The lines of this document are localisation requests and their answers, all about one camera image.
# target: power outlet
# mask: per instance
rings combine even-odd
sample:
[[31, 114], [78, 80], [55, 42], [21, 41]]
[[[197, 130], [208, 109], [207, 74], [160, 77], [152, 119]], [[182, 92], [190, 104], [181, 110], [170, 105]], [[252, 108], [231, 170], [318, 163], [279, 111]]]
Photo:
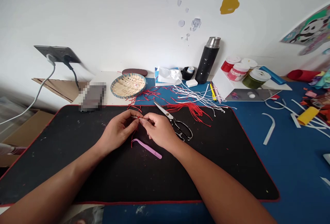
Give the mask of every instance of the power outlet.
[[47, 54], [52, 54], [56, 57], [56, 62], [63, 62], [63, 56], [69, 55], [71, 57], [71, 63], [81, 63], [78, 56], [69, 47], [58, 47], [58, 46], [34, 46], [43, 56]]

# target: green paint jar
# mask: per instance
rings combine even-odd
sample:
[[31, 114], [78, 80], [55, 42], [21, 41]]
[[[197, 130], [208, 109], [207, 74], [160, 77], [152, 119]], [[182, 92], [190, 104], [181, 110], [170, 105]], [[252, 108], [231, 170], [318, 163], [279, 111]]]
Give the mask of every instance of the green paint jar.
[[243, 79], [242, 83], [250, 89], [258, 89], [270, 78], [271, 76], [269, 73], [259, 69], [254, 69], [248, 74], [248, 76], [245, 77], [245, 79]]

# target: cardboard box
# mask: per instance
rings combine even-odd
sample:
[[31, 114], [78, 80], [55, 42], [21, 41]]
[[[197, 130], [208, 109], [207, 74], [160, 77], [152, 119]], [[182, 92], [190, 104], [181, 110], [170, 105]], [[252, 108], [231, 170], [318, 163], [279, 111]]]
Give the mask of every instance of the cardboard box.
[[[41, 78], [33, 78], [33, 81], [41, 84], [44, 79]], [[88, 82], [78, 82], [79, 88], [82, 90]], [[65, 100], [69, 101], [70, 103], [76, 99], [79, 95], [79, 91], [75, 81], [64, 81], [59, 79], [49, 79], [43, 85], [51, 92], [55, 93], [56, 95], [64, 98]]]
[[[13, 134], [7, 137], [3, 143], [20, 147], [28, 147], [44, 130], [54, 115], [39, 110], [29, 120], [23, 123]], [[0, 167], [9, 167], [19, 155], [0, 155]]]

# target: blue table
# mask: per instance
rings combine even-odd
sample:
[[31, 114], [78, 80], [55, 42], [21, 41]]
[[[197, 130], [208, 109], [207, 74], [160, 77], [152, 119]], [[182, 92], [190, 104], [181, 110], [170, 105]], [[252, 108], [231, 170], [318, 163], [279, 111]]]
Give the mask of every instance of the blue table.
[[[148, 79], [147, 88], [154, 86]], [[291, 101], [300, 102], [306, 92], [306, 83], [289, 83], [293, 91], [279, 93], [287, 106], [296, 113], [302, 109]], [[203, 92], [206, 84], [191, 88]], [[159, 89], [161, 97], [175, 103], [169, 90]], [[165, 101], [156, 98], [165, 105]], [[274, 107], [277, 104], [268, 101]], [[296, 128], [290, 112], [274, 110], [264, 102], [227, 102], [234, 110], [247, 136], [251, 140], [266, 170], [280, 192], [278, 202], [264, 202], [263, 206], [278, 223], [328, 223], [330, 219], [330, 187], [320, 178], [330, 180], [330, 165], [323, 154], [330, 153], [330, 139], [317, 130]], [[153, 105], [152, 101], [139, 101], [136, 105]], [[267, 113], [275, 119], [275, 129], [268, 142], [263, 141], [272, 124]], [[103, 223], [214, 223], [203, 203], [105, 206]]]

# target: hand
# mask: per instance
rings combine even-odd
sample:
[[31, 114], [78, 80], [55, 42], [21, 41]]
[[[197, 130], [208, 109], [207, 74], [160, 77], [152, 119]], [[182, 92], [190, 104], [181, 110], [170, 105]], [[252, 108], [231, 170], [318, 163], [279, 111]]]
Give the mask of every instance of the hand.
[[131, 116], [143, 117], [140, 112], [129, 109], [112, 118], [107, 125], [101, 138], [95, 144], [105, 156], [120, 147], [138, 127], [139, 119], [135, 119], [125, 127], [126, 120]]
[[148, 113], [143, 118], [151, 120], [150, 122], [140, 119], [140, 123], [147, 130], [150, 139], [153, 139], [156, 144], [169, 151], [177, 142], [181, 140], [176, 135], [169, 120], [165, 116], [155, 113]]

